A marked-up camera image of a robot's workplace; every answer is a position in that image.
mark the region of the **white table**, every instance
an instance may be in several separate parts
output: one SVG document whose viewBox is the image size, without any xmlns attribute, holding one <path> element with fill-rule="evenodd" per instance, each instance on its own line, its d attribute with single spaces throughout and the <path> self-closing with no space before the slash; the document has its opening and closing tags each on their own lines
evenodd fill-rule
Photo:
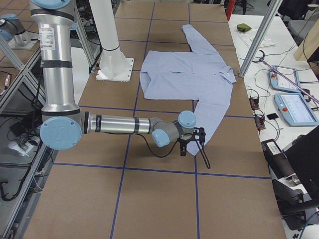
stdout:
<svg viewBox="0 0 319 239">
<path fill-rule="evenodd" d="M 244 41 L 239 37 L 236 33 L 236 26 L 241 23 L 245 23 L 253 28 L 257 28 L 261 23 L 263 16 L 253 16 L 253 15 L 232 15 L 229 21 L 229 27 L 232 34 L 232 38 L 234 41 L 234 45 L 236 47 L 236 53 L 239 58 L 239 64 L 243 63 L 243 60 L 248 52 L 249 47 L 244 43 Z M 271 38 L 271 40 L 275 43 L 273 46 L 262 47 L 260 48 L 265 52 L 266 55 L 268 54 L 280 54 L 285 51 L 288 51 L 291 47 L 295 46 L 292 50 L 290 50 L 287 54 L 286 52 L 281 55 L 270 55 L 265 57 L 265 61 L 268 62 L 270 65 L 281 65 L 287 67 L 293 67 L 298 70 L 308 69 L 309 65 L 307 62 L 296 61 L 294 58 L 294 52 L 297 49 L 294 40 L 292 39 L 291 35 L 289 34 L 287 28 L 285 27 L 284 23 L 279 17 L 275 17 L 271 26 L 266 33 L 266 36 Z M 262 56 L 261 52 L 256 53 L 256 57 Z M 269 78 L 268 78 L 268 70 L 261 70 L 261 69 L 268 69 L 263 63 L 252 63 L 244 77 L 245 85 L 247 89 L 256 90 L 259 93 L 259 96 L 266 96 L 267 92 L 263 91 L 262 89 L 256 87 L 254 76 L 256 75 L 257 85 L 264 89 L 267 89 L 269 86 Z M 299 78 L 300 81 L 311 81 L 317 82 L 317 78 L 315 77 L 314 73 L 311 69 L 299 71 Z M 302 84 L 303 88 L 307 88 L 310 90 L 311 94 L 315 96 L 317 99 L 319 98 L 319 84 Z M 301 134 L 309 133 L 314 127 L 290 127 L 288 124 L 283 120 L 282 116 L 277 110 L 277 106 L 274 102 L 273 95 L 275 93 L 280 93 L 279 91 L 274 91 L 271 89 L 271 86 L 268 88 L 270 92 L 270 97 L 262 97 L 259 99 L 259 106 L 261 110 L 267 114 L 276 113 L 279 118 L 277 119 L 280 130 L 280 137 L 276 141 L 278 146 L 282 149 L 286 147 L 291 141 L 297 138 L 297 136 Z M 256 96 L 257 94 L 248 91 L 248 96 Z M 315 104 L 311 101 L 310 107 L 315 107 Z M 319 112 L 315 112 L 317 118 L 319 118 Z M 271 123 L 277 127 L 274 120 L 271 120 Z M 264 141 L 267 139 L 275 138 L 276 137 L 276 130 L 269 125 L 267 122 L 265 123 L 266 129 L 260 132 L 259 138 L 260 141 Z M 288 239 L 291 239 L 294 234 L 300 234 L 298 231 L 291 231 L 289 230 L 287 224 L 284 222 L 284 227 L 286 231 L 286 236 Z M 319 226 L 308 226 L 305 230 L 303 235 L 303 239 L 317 239 L 319 235 Z"/>
</svg>

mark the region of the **cable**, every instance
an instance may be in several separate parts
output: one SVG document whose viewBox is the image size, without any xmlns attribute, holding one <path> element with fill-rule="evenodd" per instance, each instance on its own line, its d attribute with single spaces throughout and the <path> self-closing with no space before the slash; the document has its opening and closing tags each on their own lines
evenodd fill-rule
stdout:
<svg viewBox="0 0 319 239">
<path fill-rule="evenodd" d="M 268 90 L 269 90 L 269 88 L 270 88 L 270 84 L 271 84 L 271 81 L 269 80 L 269 84 L 268 84 L 268 87 L 267 87 L 267 92 L 269 92 Z M 268 98 L 268 96 L 266 97 L 266 99 L 265 99 L 265 102 L 264 102 L 264 112 L 266 112 L 266 101 L 267 101 L 267 98 Z"/>
<path fill-rule="evenodd" d="M 37 152 L 37 153 L 35 154 L 35 156 L 33 157 L 33 160 L 32 160 L 32 162 L 30 163 L 30 165 L 29 165 L 27 171 L 25 172 L 23 178 L 20 180 L 20 184 L 19 184 L 19 187 L 18 187 L 17 192 L 16 192 L 15 194 L 12 194 L 12 197 L 7 198 L 6 196 L 8 195 L 8 193 L 4 193 L 4 190 L 3 190 L 3 186 L 2 186 L 2 185 L 8 183 L 8 181 L 2 181 L 2 182 L 0 182 L 0 193 L 1 193 L 1 198 L 2 198 L 2 200 L 4 200 L 5 202 L 9 202 L 9 201 L 12 201 L 13 199 L 15 199 L 15 198 L 19 195 L 19 193 L 20 193 L 20 191 L 21 191 L 21 189 L 22 189 L 22 185 L 23 185 L 25 179 L 27 178 L 29 172 L 31 171 L 32 165 L 33 165 L 33 163 L 34 163 L 34 161 L 35 161 L 35 159 L 36 159 L 37 154 L 38 154 L 38 152 Z"/>
<path fill-rule="evenodd" d="M 95 61 L 94 61 L 94 63 L 92 64 L 92 66 L 89 68 L 89 71 L 90 71 L 89 74 L 92 73 L 92 69 L 93 69 L 93 67 L 97 64 L 97 62 L 98 62 L 98 60 L 99 60 L 99 58 L 100 58 L 102 52 L 103 52 L 103 48 L 102 48 L 102 45 L 100 45 L 100 52 L 99 52 L 99 54 L 95 57 Z"/>
<path fill-rule="evenodd" d="M 26 98 L 28 101 L 30 101 L 31 103 L 33 102 L 33 100 L 30 100 L 20 89 L 18 89 L 18 91 L 20 92 L 20 94 Z"/>
<path fill-rule="evenodd" d="M 37 86 L 37 89 L 36 89 L 35 104 L 34 104 L 33 113 L 32 113 L 32 132 L 34 132 L 34 134 L 35 134 L 36 136 L 40 136 L 40 135 L 35 131 L 34 120 L 35 120 L 35 112 L 36 112 L 36 110 L 37 110 L 36 105 L 38 104 L 38 97 L 39 97 L 39 93 L 40 93 L 41 77 L 42 77 L 42 68 L 40 69 L 39 82 L 38 82 L 38 86 Z"/>
<path fill-rule="evenodd" d="M 89 40 L 88 38 L 86 38 L 89 42 L 91 42 L 91 43 L 93 43 L 93 44 L 95 44 L 95 45 L 98 45 L 98 46 L 101 46 L 101 44 L 100 43 L 96 43 L 96 42 L 94 42 L 94 41 L 91 41 L 91 40 Z"/>
<path fill-rule="evenodd" d="M 145 140 L 146 145 L 147 145 L 149 151 L 152 153 L 152 155 L 154 155 L 154 156 L 157 157 L 157 158 L 165 158 L 165 157 L 169 156 L 170 153 L 173 151 L 175 145 L 177 144 L 177 140 L 176 140 L 175 143 L 173 144 L 172 148 L 170 149 L 170 151 L 169 151 L 167 154 L 160 156 L 160 155 L 155 154 L 155 153 L 152 151 L 152 149 L 151 149 L 151 147 L 150 147 L 148 141 L 146 140 L 146 138 L 145 138 L 143 135 L 141 135 L 141 134 L 139 134 L 139 133 L 136 134 L 136 135 L 141 136 L 141 137 Z"/>
<path fill-rule="evenodd" d="M 306 227 L 308 226 L 308 223 L 310 222 L 311 218 L 313 218 L 316 214 L 319 214 L 319 211 L 313 213 L 313 214 L 308 218 L 308 220 L 306 221 L 306 223 L 305 223 L 305 225 L 304 225 L 303 230 L 302 230 L 301 233 L 300 233 L 299 239 L 302 239 L 303 234 L 304 234 L 304 232 L 305 232 L 305 229 L 306 229 Z"/>
<path fill-rule="evenodd" d="M 278 124 L 277 120 L 276 119 L 274 119 L 274 120 L 275 120 L 277 127 L 278 127 L 278 136 L 274 139 L 275 141 L 277 141 L 280 137 L 280 128 L 279 128 L 279 124 Z"/>
<path fill-rule="evenodd" d="M 8 75 L 11 75 L 11 76 L 12 76 L 12 74 L 11 74 L 11 73 L 9 73 L 9 72 L 7 72 L 7 71 L 2 71 L 2 70 L 0 70 L 0 72 L 6 73 L 6 74 L 8 74 Z"/>
<path fill-rule="evenodd" d="M 202 156 L 203 159 L 204 159 L 204 163 L 205 163 L 206 167 L 207 167 L 208 169 L 210 169 L 210 162 L 209 162 L 209 159 L 208 159 L 208 157 L 207 157 L 207 155 L 206 155 L 206 153 L 205 153 L 205 151 L 204 151 L 204 144 L 202 144 L 202 145 L 201 145 L 201 148 L 200 148 L 199 143 L 197 142 L 197 140 L 196 140 L 195 142 L 196 142 L 196 144 L 197 144 L 197 147 L 198 147 L 198 149 L 199 149 L 199 152 L 200 152 L 201 156 Z"/>
<path fill-rule="evenodd" d="M 134 134 L 132 134 L 132 133 L 109 133 L 109 132 L 105 132 L 105 133 L 107 133 L 107 134 L 120 134 L 120 135 L 134 135 Z M 139 133 L 137 133 L 136 135 L 141 136 L 141 137 L 145 140 L 145 143 L 146 143 L 146 145 L 147 145 L 149 151 L 151 152 L 152 155 L 154 155 L 154 156 L 157 157 L 157 158 L 165 158 L 165 157 L 169 156 L 169 154 L 173 151 L 175 145 L 177 144 L 177 140 L 176 140 L 175 143 L 174 143 L 174 145 L 172 146 L 172 148 L 170 149 L 170 151 L 169 151 L 167 154 L 165 154 L 165 155 L 157 155 L 157 154 L 155 154 L 155 153 L 152 151 L 152 149 L 151 149 L 151 147 L 150 147 L 150 145 L 149 145 L 147 139 L 146 139 L 143 135 L 141 135 L 141 134 L 139 134 Z"/>
<path fill-rule="evenodd" d="M 314 83 L 319 83 L 319 81 L 299 81 L 301 84 L 314 84 Z"/>
<path fill-rule="evenodd" d="M 269 85 L 268 85 L 267 90 L 257 85 L 256 76 L 257 76 L 257 74 L 258 74 L 260 71 L 269 71 L 269 70 L 268 70 L 268 69 L 261 69 L 261 70 L 257 71 L 256 74 L 254 75 L 255 86 L 258 87 L 259 89 L 262 89 L 262 90 L 264 90 L 264 91 L 267 92 L 267 95 L 266 95 L 266 96 L 261 96 L 261 97 L 266 97 L 266 98 L 267 98 L 267 97 L 271 96 L 271 93 L 268 91 L 268 88 L 269 88 L 269 86 L 270 86 L 270 82 L 269 82 Z"/>
<path fill-rule="evenodd" d="M 259 99 L 259 93 L 258 93 L 257 91 L 255 91 L 254 89 L 246 89 L 246 91 L 256 92 L 256 93 L 257 93 L 257 96 L 252 97 L 252 96 L 251 96 L 251 93 L 250 93 L 250 98 L 252 98 L 252 99 L 255 99 L 255 98 Z"/>
<path fill-rule="evenodd" d="M 272 123 L 270 123 L 269 121 L 265 120 L 265 122 L 267 122 L 267 123 L 270 124 L 272 127 L 274 127 L 274 129 L 276 130 L 276 137 L 275 137 L 274 141 L 278 140 L 279 135 L 280 135 L 280 131 L 278 131 L 278 129 L 277 129 Z"/>
<path fill-rule="evenodd" d="M 6 122 L 8 122 L 9 120 L 18 120 L 18 121 L 20 121 L 18 118 L 9 118 L 9 119 L 6 119 L 2 124 L 0 124 L 0 128 L 6 123 Z"/>
</svg>

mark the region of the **cardboard surface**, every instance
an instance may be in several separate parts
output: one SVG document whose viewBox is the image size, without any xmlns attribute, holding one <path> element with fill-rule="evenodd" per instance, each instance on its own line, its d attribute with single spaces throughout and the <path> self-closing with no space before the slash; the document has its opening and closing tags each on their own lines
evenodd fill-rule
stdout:
<svg viewBox="0 0 319 239">
<path fill-rule="evenodd" d="M 23 238 L 108 238 L 121 173 L 54 165 Z"/>
<path fill-rule="evenodd" d="M 124 110 L 81 108 L 81 111 L 110 116 L 133 116 L 133 111 Z M 122 167 L 128 138 L 128 135 L 95 132 L 83 134 L 75 147 L 59 152 L 55 162 Z"/>
<path fill-rule="evenodd" d="M 205 152 L 211 169 L 197 154 L 199 172 L 269 177 L 254 119 L 224 117 Z"/>
<path fill-rule="evenodd" d="M 155 113 L 155 112 L 136 112 L 136 117 L 153 118 L 158 117 L 166 122 L 176 120 L 178 114 L 173 113 Z M 157 155 L 165 155 L 173 147 L 173 143 L 163 148 L 158 148 L 154 143 L 151 135 L 145 135 L 149 142 L 150 148 Z M 172 153 L 165 158 L 157 158 L 147 149 L 144 139 L 138 135 L 131 137 L 127 155 L 127 167 L 171 170 L 183 172 L 195 172 L 194 157 L 187 154 L 186 157 L 180 156 L 179 143 L 174 147 Z"/>
<path fill-rule="evenodd" d="M 194 175 L 126 171 L 113 238 L 196 238 L 194 188 Z"/>
<path fill-rule="evenodd" d="M 200 4 L 190 4 L 189 13 L 191 21 L 228 22 L 224 6 L 220 4 L 207 4 L 205 7 Z"/>
<path fill-rule="evenodd" d="M 132 72 L 130 82 L 97 81 L 97 72 L 90 75 L 79 105 L 134 109 L 139 72 Z"/>
<path fill-rule="evenodd" d="M 91 74 L 83 111 L 170 121 L 193 110 L 191 100 L 144 99 L 139 86 L 149 50 L 189 51 L 183 24 L 191 23 L 239 69 L 223 7 L 178 6 L 121 2 L 116 26 L 121 51 L 135 58 L 131 81 L 96 81 L 97 71 Z M 84 135 L 59 153 L 24 238 L 285 238 L 244 83 L 237 80 L 227 116 L 205 148 L 211 170 L 200 154 L 180 157 L 179 145 L 161 159 L 138 135 Z M 146 138 L 157 154 L 172 146 L 159 149 Z"/>
<path fill-rule="evenodd" d="M 198 176 L 200 237 L 286 238 L 271 180 Z"/>
</svg>

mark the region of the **power adapter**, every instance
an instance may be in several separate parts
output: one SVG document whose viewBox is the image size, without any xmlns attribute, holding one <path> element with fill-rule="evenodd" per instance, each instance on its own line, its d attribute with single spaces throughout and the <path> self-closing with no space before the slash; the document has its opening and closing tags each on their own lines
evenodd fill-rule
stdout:
<svg viewBox="0 0 319 239">
<path fill-rule="evenodd" d="M 20 137 L 23 133 L 25 133 L 25 128 L 21 122 L 17 122 L 10 126 L 11 131 L 15 136 Z"/>
</svg>

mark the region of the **black cable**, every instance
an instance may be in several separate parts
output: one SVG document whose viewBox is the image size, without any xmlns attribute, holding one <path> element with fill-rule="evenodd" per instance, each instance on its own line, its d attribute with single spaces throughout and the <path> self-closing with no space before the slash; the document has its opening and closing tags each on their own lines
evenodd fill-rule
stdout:
<svg viewBox="0 0 319 239">
<path fill-rule="evenodd" d="M 9 202 L 9 201 L 12 201 L 13 199 L 15 199 L 19 195 L 19 193 L 20 193 L 20 191 L 22 189 L 22 185 L 23 185 L 25 179 L 27 178 L 27 176 L 28 176 L 28 174 L 29 174 L 29 172 L 30 172 L 30 170 L 32 168 L 33 162 L 35 161 L 37 154 L 38 154 L 38 150 L 36 151 L 36 154 L 35 154 L 33 160 L 30 162 L 30 165 L 28 166 L 28 169 L 25 172 L 23 178 L 20 180 L 20 184 L 19 184 L 17 192 L 15 194 L 12 194 L 12 197 L 7 198 L 6 196 L 8 195 L 8 193 L 4 193 L 4 190 L 3 190 L 2 184 L 6 184 L 6 183 L 8 183 L 8 181 L 0 182 L 0 193 L 1 193 L 2 200 L 4 200 L 5 202 Z"/>
<path fill-rule="evenodd" d="M 105 133 L 107 133 L 107 134 L 120 134 L 120 135 L 134 135 L 134 134 L 132 134 L 132 133 L 109 133 L 109 132 L 105 132 Z M 177 140 L 176 140 L 176 142 L 174 143 L 174 145 L 172 146 L 172 148 L 170 149 L 170 151 L 169 151 L 167 154 L 161 156 L 161 155 L 155 154 L 155 153 L 152 151 L 152 149 L 151 149 L 151 147 L 150 147 L 150 145 L 149 145 L 147 139 L 146 139 L 143 135 L 141 135 L 141 134 L 139 134 L 139 133 L 137 133 L 136 135 L 141 136 L 141 137 L 145 140 L 146 145 L 147 145 L 149 151 L 152 153 L 152 155 L 154 155 L 154 156 L 157 157 L 157 158 L 165 158 L 165 157 L 169 156 L 169 154 L 173 151 L 175 145 L 177 144 Z"/>
<path fill-rule="evenodd" d="M 7 138 L 7 140 L 8 140 L 8 141 L 13 142 L 13 141 L 16 141 L 16 140 L 18 140 L 18 139 L 20 140 L 20 138 L 10 139 L 10 138 L 9 138 L 9 134 L 10 134 L 10 132 L 12 132 L 12 130 L 11 130 L 11 129 L 10 129 L 10 130 L 8 131 L 8 133 L 6 134 L 6 138 Z"/>
<path fill-rule="evenodd" d="M 50 158 L 49 158 L 49 159 L 51 159 L 51 161 L 52 161 L 52 164 L 54 164 L 54 161 L 53 161 L 53 156 L 52 156 L 52 154 L 51 154 L 50 152 L 48 152 L 48 151 L 46 151 L 45 153 L 47 153 L 47 154 L 49 154 L 49 155 L 50 155 Z"/>
<path fill-rule="evenodd" d="M 88 38 L 86 38 L 89 42 L 91 42 L 91 43 L 93 43 L 93 44 L 95 44 L 95 45 L 98 45 L 98 46 L 101 46 L 101 44 L 100 43 L 96 43 L 96 42 L 94 42 L 94 41 L 91 41 L 91 40 L 89 40 Z"/>
<path fill-rule="evenodd" d="M 199 149 L 199 152 L 200 152 L 201 156 L 202 156 L 203 159 L 204 159 L 204 163 L 205 163 L 206 167 L 207 167 L 208 169 L 210 169 L 209 159 L 208 159 L 208 157 L 207 157 L 207 155 L 206 155 L 206 153 L 205 153 L 205 151 L 204 151 L 204 144 L 202 144 L 202 145 L 201 145 L 201 148 L 200 148 L 199 143 L 197 142 L 197 140 L 196 140 L 195 142 L 196 142 L 196 144 L 197 144 L 197 147 L 198 147 L 198 149 Z"/>
<path fill-rule="evenodd" d="M 9 119 L 6 119 L 2 124 L 0 124 L 0 128 L 6 123 L 6 122 L 8 122 L 9 120 L 18 120 L 18 121 L 20 121 L 18 118 L 9 118 Z"/>
<path fill-rule="evenodd" d="M 31 32 L 31 33 L 35 33 L 35 34 L 39 34 L 38 32 L 29 31 L 29 30 L 27 30 L 27 32 Z"/>
<path fill-rule="evenodd" d="M 306 41 L 306 38 L 307 38 L 307 36 L 308 36 L 308 33 L 306 34 L 306 36 L 305 36 L 305 38 L 304 38 L 304 40 L 303 40 L 303 54 L 304 54 L 305 59 L 306 59 L 307 62 L 309 61 L 309 59 L 307 58 L 307 56 L 306 56 L 306 54 L 305 54 L 305 41 Z"/>
<path fill-rule="evenodd" d="M 269 71 L 269 70 L 268 70 L 268 69 L 261 69 L 261 70 L 257 71 L 257 72 L 256 72 L 256 74 L 254 75 L 254 79 L 255 79 L 255 86 L 256 86 L 256 87 L 258 87 L 259 89 L 262 89 L 262 90 L 264 90 L 264 91 L 266 91 L 266 92 L 267 92 L 267 95 L 266 95 L 266 96 L 261 96 L 261 97 L 266 97 L 266 98 L 267 98 L 267 97 L 271 96 L 271 93 L 268 91 L 269 86 L 270 86 L 270 81 L 269 81 L 269 85 L 268 85 L 268 88 L 267 88 L 267 89 L 264 89 L 264 88 L 262 88 L 262 87 L 258 86 L 258 85 L 257 85 L 257 79 L 256 79 L 256 76 L 257 76 L 257 74 L 258 74 L 260 71 Z"/>
<path fill-rule="evenodd" d="M 46 176 L 49 176 L 49 175 L 50 175 L 49 173 L 48 173 L 48 174 L 41 175 L 41 176 L 36 175 L 35 178 L 42 178 L 42 177 L 46 177 Z"/>
<path fill-rule="evenodd" d="M 277 141 L 280 137 L 280 127 L 279 127 L 278 121 L 276 119 L 274 119 L 274 120 L 275 120 L 277 127 L 278 127 L 278 136 L 274 139 L 275 141 Z"/>
<path fill-rule="evenodd" d="M 301 84 L 314 84 L 314 83 L 319 83 L 319 81 L 299 81 Z"/>
<path fill-rule="evenodd" d="M 160 155 L 155 154 L 155 153 L 152 151 L 152 149 L 151 149 L 151 147 L 150 147 L 150 145 L 149 145 L 147 139 L 146 139 L 143 135 L 141 135 L 141 134 L 139 134 L 139 133 L 137 133 L 136 135 L 141 136 L 141 137 L 145 140 L 146 145 L 147 145 L 149 151 L 152 153 L 152 155 L 154 155 L 154 156 L 157 157 L 157 158 L 165 158 L 165 157 L 169 156 L 170 153 L 173 151 L 175 145 L 177 144 L 177 140 L 176 140 L 175 143 L 173 144 L 172 148 L 170 149 L 170 151 L 169 151 L 167 154 L 160 156 Z"/>
<path fill-rule="evenodd" d="M 103 52 L 103 48 L 102 48 L 102 45 L 100 45 L 100 52 L 99 52 L 99 54 L 95 57 L 95 61 L 94 61 L 94 63 L 92 64 L 92 66 L 89 68 L 89 74 L 91 74 L 92 69 L 93 69 L 93 67 L 96 65 L 96 63 L 98 62 L 98 60 L 99 60 L 99 58 L 100 58 L 102 52 Z"/>
<path fill-rule="evenodd" d="M 257 96 L 255 96 L 255 97 L 259 98 L 259 93 L 258 93 L 257 91 L 255 91 L 254 89 L 246 89 L 246 91 L 256 92 L 256 93 L 257 93 Z"/>
<path fill-rule="evenodd" d="M 33 102 L 33 100 L 30 100 L 20 89 L 18 89 L 18 91 L 26 100 L 30 101 L 31 103 Z"/>
<path fill-rule="evenodd" d="M 36 89 L 35 104 L 34 104 L 33 113 L 32 113 L 32 132 L 34 132 L 34 134 L 36 136 L 40 136 L 35 130 L 34 120 L 35 120 L 35 112 L 37 110 L 36 105 L 38 104 L 38 97 L 39 97 L 39 93 L 40 93 L 41 77 L 42 77 L 42 68 L 40 69 L 39 82 L 38 82 L 38 86 L 37 86 L 37 89 Z"/>
<path fill-rule="evenodd" d="M 278 129 L 277 129 L 272 123 L 270 123 L 269 121 L 265 120 L 265 122 L 267 122 L 267 123 L 270 124 L 272 127 L 274 127 L 274 129 L 276 130 L 275 141 L 278 140 L 280 131 L 278 131 Z"/>
<path fill-rule="evenodd" d="M 7 72 L 7 71 L 2 71 L 2 70 L 0 70 L 0 72 L 6 73 L 6 74 L 8 74 L 8 75 L 11 75 L 11 76 L 12 76 L 12 74 L 11 74 L 11 73 L 9 73 L 9 72 Z"/>
</svg>

